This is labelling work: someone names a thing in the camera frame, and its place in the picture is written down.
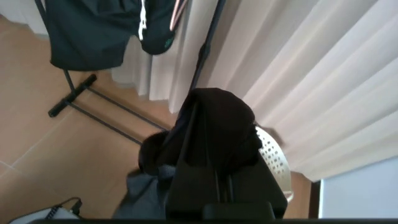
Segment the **perforated basket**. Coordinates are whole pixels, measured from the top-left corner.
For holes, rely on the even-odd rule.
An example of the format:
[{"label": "perforated basket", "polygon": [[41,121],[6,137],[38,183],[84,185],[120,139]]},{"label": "perforated basket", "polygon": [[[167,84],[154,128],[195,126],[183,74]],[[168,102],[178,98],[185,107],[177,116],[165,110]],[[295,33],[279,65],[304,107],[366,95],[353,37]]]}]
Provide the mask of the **perforated basket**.
[{"label": "perforated basket", "polygon": [[265,130],[256,126],[257,135],[262,141],[262,148],[259,149],[262,158],[265,160],[269,170],[282,189],[286,199],[290,202],[293,199],[292,179],[286,157],[271,135]]}]

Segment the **black garment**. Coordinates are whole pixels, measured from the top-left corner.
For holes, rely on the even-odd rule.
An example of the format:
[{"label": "black garment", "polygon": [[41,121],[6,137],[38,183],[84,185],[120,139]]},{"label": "black garment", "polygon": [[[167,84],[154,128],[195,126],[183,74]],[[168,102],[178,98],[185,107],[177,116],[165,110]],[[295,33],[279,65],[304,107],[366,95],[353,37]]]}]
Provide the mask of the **black garment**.
[{"label": "black garment", "polygon": [[[174,3],[146,0],[147,29],[141,45],[148,54],[162,54],[172,45]],[[45,8],[51,63],[58,68],[94,71],[120,66],[130,36],[138,36],[140,0],[47,0]]]},{"label": "black garment", "polygon": [[127,194],[114,218],[165,219],[165,203],[175,173],[193,105],[198,103],[195,133],[187,163],[205,166],[206,153],[219,175],[228,175],[257,161],[261,141],[250,107],[232,93],[197,88],[184,101],[174,128],[147,138],[139,153],[139,172],[127,177]]}]

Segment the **tile floor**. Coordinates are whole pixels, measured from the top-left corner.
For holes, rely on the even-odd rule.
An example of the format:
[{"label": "tile floor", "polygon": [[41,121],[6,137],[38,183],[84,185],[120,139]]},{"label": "tile floor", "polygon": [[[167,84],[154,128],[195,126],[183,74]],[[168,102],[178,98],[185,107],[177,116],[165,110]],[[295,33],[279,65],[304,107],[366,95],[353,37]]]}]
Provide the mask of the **tile floor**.
[{"label": "tile floor", "polygon": [[[47,40],[0,17],[0,223],[72,196],[82,198],[82,216],[109,218],[126,192],[126,174],[137,168],[137,144],[71,108],[48,117],[47,111],[69,91],[49,57]],[[71,73],[75,83],[88,75]],[[166,102],[120,89],[106,72],[98,78],[96,89],[165,127],[175,122]],[[138,139],[158,131],[94,94],[85,92],[76,103]],[[297,186],[308,185],[300,181]],[[309,201],[309,194],[303,197],[295,207]],[[308,214],[289,209],[287,217]]]}]

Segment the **curtain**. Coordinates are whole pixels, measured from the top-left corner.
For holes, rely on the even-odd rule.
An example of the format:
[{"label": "curtain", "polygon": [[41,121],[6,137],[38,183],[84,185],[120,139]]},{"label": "curtain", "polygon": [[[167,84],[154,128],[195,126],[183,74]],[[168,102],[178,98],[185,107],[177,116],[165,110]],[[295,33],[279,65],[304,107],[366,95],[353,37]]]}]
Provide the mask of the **curtain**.
[{"label": "curtain", "polygon": [[[0,3],[46,33],[33,1]],[[189,0],[165,54],[132,38],[113,80],[178,112],[215,6]],[[228,0],[198,86],[243,99],[290,169],[318,180],[398,155],[397,73],[396,0]]]}]

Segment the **clothes drying rack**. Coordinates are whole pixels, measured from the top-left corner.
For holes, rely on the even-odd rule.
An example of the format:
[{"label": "clothes drying rack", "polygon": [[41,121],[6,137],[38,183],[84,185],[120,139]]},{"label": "clothes drying rack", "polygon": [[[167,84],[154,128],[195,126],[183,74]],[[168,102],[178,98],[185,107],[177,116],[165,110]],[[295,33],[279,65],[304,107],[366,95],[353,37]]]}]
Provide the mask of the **clothes drying rack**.
[{"label": "clothes drying rack", "polygon": [[[219,0],[217,2],[217,6],[215,9],[215,12],[213,14],[213,18],[211,20],[210,23],[210,27],[206,36],[206,40],[205,43],[202,45],[202,47],[200,48],[199,54],[198,54],[198,61],[197,61],[197,65],[196,65],[196,69],[195,69],[195,73],[193,74],[193,78],[190,84],[190,89],[189,91],[193,90],[198,82],[201,70],[205,64],[205,61],[210,53],[210,45],[211,45],[211,40],[214,36],[218,21],[220,19],[221,16],[221,12],[223,10],[223,7],[225,5],[225,1],[226,0]],[[46,15],[45,15],[45,9],[43,7],[42,1],[41,0],[35,0],[37,9],[40,12],[40,16],[42,17],[42,20],[44,22],[44,25],[47,27],[46,25]],[[117,101],[107,97],[106,95],[98,92],[97,90],[93,89],[91,86],[92,84],[97,80],[97,77],[95,74],[91,74],[86,80],[84,80],[83,82],[81,82],[77,87],[74,86],[72,79],[70,78],[69,75],[69,71],[63,69],[63,72],[65,74],[65,78],[67,79],[67,82],[69,84],[70,87],[70,93],[62,98],[62,100],[60,100],[51,110],[49,110],[49,116],[51,118],[56,117],[63,109],[65,109],[67,106],[70,106],[74,109],[76,109],[77,111],[87,115],[88,117],[90,117],[91,119],[103,124],[104,126],[108,127],[109,129],[112,129],[113,131],[116,131],[117,133],[121,134],[122,136],[132,140],[133,142],[137,143],[138,145],[141,145],[142,143],[137,140],[136,138],[128,135],[127,133],[125,133],[124,131],[121,131],[119,128],[113,126],[112,124],[109,124],[108,122],[100,119],[99,117],[91,114],[90,112],[88,112],[87,110],[84,110],[83,108],[79,107],[78,105],[74,104],[73,102],[75,101],[75,99],[81,94],[83,93],[85,90],[88,90],[96,95],[98,95],[99,97],[105,99],[106,101],[112,103],[113,105],[127,111],[128,113],[133,114],[134,116],[137,116],[138,118],[140,118],[143,121],[146,121],[147,123],[155,126],[156,128],[159,128],[161,130],[166,130],[164,127],[156,124],[155,122],[149,120],[148,118],[142,116],[141,114],[129,109],[128,107],[118,103]]]}]

